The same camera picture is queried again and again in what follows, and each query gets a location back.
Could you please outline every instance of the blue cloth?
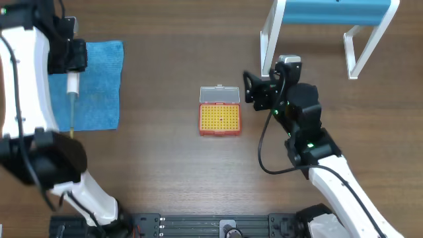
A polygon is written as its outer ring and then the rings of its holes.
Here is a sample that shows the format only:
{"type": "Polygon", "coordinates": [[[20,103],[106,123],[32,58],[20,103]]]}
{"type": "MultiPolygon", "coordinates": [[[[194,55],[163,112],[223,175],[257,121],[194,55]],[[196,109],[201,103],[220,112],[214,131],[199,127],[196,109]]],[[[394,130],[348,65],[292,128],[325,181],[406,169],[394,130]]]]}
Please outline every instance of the blue cloth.
{"type": "Polygon", "coordinates": [[[287,0],[285,24],[377,26],[391,0],[287,0]]]}
{"type": "MultiPolygon", "coordinates": [[[[124,46],[120,41],[87,43],[88,67],[81,73],[79,97],[75,103],[75,131],[111,130],[119,124],[120,74],[124,46]]],[[[70,128],[70,100],[67,75],[50,75],[53,113],[61,132],[70,128]]]]}

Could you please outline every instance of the brown wood surface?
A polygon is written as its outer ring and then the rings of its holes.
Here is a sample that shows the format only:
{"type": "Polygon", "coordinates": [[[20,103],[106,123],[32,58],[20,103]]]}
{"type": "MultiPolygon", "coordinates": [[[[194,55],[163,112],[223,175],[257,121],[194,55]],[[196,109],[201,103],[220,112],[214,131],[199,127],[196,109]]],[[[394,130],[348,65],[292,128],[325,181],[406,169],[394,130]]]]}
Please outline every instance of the brown wood surface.
{"type": "MultiPolygon", "coordinates": [[[[243,70],[259,73],[258,36],[270,1],[65,4],[86,41],[124,41],[119,128],[76,137],[91,174],[130,211],[268,214],[326,202],[301,173],[260,170],[257,144],[267,112],[241,103],[238,138],[198,133],[201,86],[242,90],[243,70]]],[[[405,237],[421,237],[423,223],[422,15],[423,1],[402,1],[357,81],[347,79],[342,34],[348,26],[283,26],[275,53],[303,58],[301,81],[318,86],[324,127],[367,195],[405,237]]],[[[368,36],[354,39],[357,52],[368,36]]],[[[272,121],[262,154],[268,168],[291,166],[286,138],[272,121]]],[[[75,213],[69,207],[65,212],[75,213]]],[[[35,188],[0,170],[4,237],[46,237],[51,214],[35,188]]]]}

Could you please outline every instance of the open box lid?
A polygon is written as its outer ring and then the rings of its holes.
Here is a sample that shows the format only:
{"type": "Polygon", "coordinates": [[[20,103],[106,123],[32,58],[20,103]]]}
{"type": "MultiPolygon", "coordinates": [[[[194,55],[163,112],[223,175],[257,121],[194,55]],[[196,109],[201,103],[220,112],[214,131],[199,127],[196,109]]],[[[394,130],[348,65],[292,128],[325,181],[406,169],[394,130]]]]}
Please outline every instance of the open box lid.
{"type": "Polygon", "coordinates": [[[224,87],[217,85],[214,87],[201,87],[200,103],[239,103],[239,88],[224,87]]]}

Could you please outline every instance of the wooden table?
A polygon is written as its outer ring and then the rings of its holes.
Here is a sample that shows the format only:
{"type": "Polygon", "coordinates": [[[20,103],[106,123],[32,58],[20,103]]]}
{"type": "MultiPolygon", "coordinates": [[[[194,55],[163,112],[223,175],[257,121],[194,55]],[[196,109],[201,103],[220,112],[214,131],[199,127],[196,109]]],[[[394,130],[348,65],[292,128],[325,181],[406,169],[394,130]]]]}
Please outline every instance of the wooden table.
{"type": "MultiPolygon", "coordinates": [[[[259,32],[270,1],[65,4],[86,41],[124,41],[119,128],[77,132],[76,138],[85,145],[91,174],[129,210],[268,214],[325,202],[300,172],[260,170],[257,144],[267,112],[243,103],[238,138],[198,133],[201,86],[238,86],[242,98],[243,70],[259,74],[259,32]]],[[[301,81],[318,86],[324,127],[367,195],[406,237],[421,237],[423,223],[422,14],[422,1],[401,3],[357,81],[347,80],[340,36],[348,26],[284,26],[275,54],[303,58],[301,81]]],[[[363,49],[366,35],[355,41],[363,49]]],[[[262,154],[268,168],[291,166],[285,139],[272,120],[262,154]]],[[[52,213],[36,189],[4,169],[0,188],[4,237],[46,237],[52,213]]],[[[75,212],[66,207],[65,213],[75,212]]]]}

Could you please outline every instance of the blue towel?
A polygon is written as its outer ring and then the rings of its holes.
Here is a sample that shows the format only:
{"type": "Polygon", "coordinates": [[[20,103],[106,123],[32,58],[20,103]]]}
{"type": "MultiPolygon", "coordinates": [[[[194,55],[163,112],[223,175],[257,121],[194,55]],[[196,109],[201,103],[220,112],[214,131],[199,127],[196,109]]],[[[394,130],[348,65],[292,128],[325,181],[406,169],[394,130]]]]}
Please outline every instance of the blue towel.
{"type": "MultiPolygon", "coordinates": [[[[120,74],[124,46],[120,41],[87,43],[88,67],[81,73],[75,103],[75,131],[111,130],[119,124],[120,74]]],[[[61,132],[70,128],[67,75],[50,75],[53,113],[61,132]]]]}

